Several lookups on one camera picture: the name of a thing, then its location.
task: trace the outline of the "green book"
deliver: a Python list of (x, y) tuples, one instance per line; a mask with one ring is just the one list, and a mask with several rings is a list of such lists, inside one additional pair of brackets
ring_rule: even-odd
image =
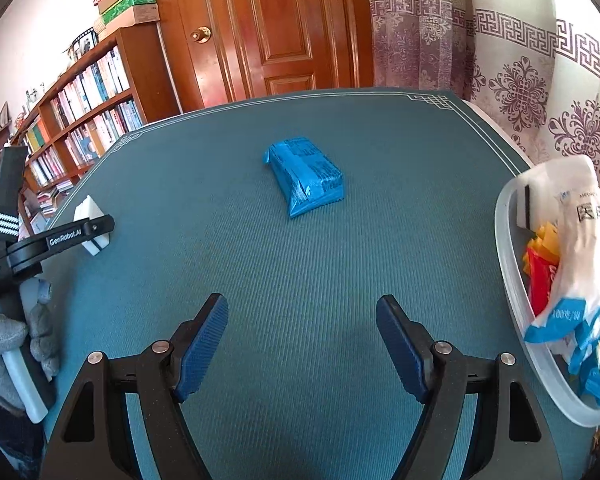
[(36, 140), (38, 141), (38, 144), (40, 146), (44, 146), (45, 145), (45, 139), (43, 139), (42, 134), (40, 133), (40, 128), (38, 127), (37, 124), (34, 124), (31, 127), (33, 134), (36, 136)]
[(102, 15), (102, 19), (104, 20), (105, 25), (113, 20), (115, 17), (119, 16), (125, 10), (127, 10), (132, 5), (143, 5), (143, 4), (154, 4), (155, 0), (118, 0), (115, 4), (113, 4), (109, 9), (104, 11)]

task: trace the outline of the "yellow object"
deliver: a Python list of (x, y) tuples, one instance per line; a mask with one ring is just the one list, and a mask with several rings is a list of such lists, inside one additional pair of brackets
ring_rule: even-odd
[[(536, 231), (536, 237), (531, 238), (526, 245), (542, 259), (548, 261), (552, 265), (560, 263), (560, 243), (558, 242), (558, 229), (551, 222), (547, 222), (540, 226)], [(523, 272), (530, 273), (528, 254), (523, 254), (522, 262), (524, 266)]]

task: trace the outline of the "bookshelf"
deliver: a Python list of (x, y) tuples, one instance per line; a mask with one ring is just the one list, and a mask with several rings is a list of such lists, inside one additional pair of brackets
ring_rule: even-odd
[[(71, 117), (75, 120), (71, 120), (70, 124), (65, 126), (59, 121), (60, 117), (57, 114), (58, 102), (60, 101), (59, 94), (79, 75), (84, 74), (88, 67), (97, 64), (98, 60), (108, 56), (108, 53), (113, 51), (115, 47), (117, 47), (117, 53), (119, 53), (122, 62), (128, 88), (118, 89), (114, 96), (109, 96), (104, 102), (87, 110), (79, 117)], [(85, 164), (79, 164), (79, 158), (76, 161), (68, 147), (68, 143), (71, 142), (65, 141), (73, 138), (75, 130), (86, 131), (86, 126), (94, 124), (98, 117), (103, 117), (105, 112), (108, 112), (107, 116), (111, 117), (112, 110), (116, 110), (118, 115), (121, 116), (121, 106), (124, 106), (127, 110), (127, 104), (131, 101), (135, 103), (135, 112), (137, 113), (134, 113), (134, 118), (139, 119), (140, 126), (179, 113), (155, 23), (142, 23), (132, 27), (119, 28), (107, 36), (71, 65), (27, 115), (11, 139), (11, 144), (23, 144), (24, 142), (30, 144), (29, 139), (24, 137), (27, 136), (27, 132), (32, 129), (34, 124), (45, 130), (45, 137), (48, 140), (31, 153), (27, 160), (25, 168), (26, 186), (34, 193), (40, 193), (49, 192), (61, 182), (68, 180), (73, 185), (77, 184), (96, 160), (88, 160)], [(99, 147), (98, 155), (102, 155), (106, 149), (103, 149), (103, 145), (107, 145), (106, 142), (101, 142), (101, 140), (103, 139), (93, 139), (93, 143)], [(62, 169), (63, 172), (59, 176), (53, 175), (54, 178), (48, 179), (48, 182), (39, 182), (40, 179), (36, 179), (34, 171), (39, 171), (40, 166), (38, 165), (32, 169), (32, 163), (40, 157), (43, 157), (41, 161), (46, 160), (47, 162), (50, 157), (55, 157), (53, 160), (60, 162), (56, 165), (56, 169)], [(24, 218), (24, 216), (23, 220), (30, 232), (29, 218)]]

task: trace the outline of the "dark pants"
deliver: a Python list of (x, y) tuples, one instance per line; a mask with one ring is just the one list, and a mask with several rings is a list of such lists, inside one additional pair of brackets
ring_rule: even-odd
[(41, 424), (0, 407), (0, 449), (19, 464), (17, 473), (0, 451), (0, 480), (34, 480), (40, 473), (44, 434)]

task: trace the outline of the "green box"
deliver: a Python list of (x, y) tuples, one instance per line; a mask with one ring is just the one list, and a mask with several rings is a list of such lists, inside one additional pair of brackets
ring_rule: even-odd
[(125, 10), (133, 5), (142, 5), (142, 4), (154, 4), (155, 0), (118, 0), (115, 4), (113, 4), (109, 9), (104, 11), (102, 15), (102, 19), (104, 20), (105, 25), (113, 20), (115, 17), (119, 16)]

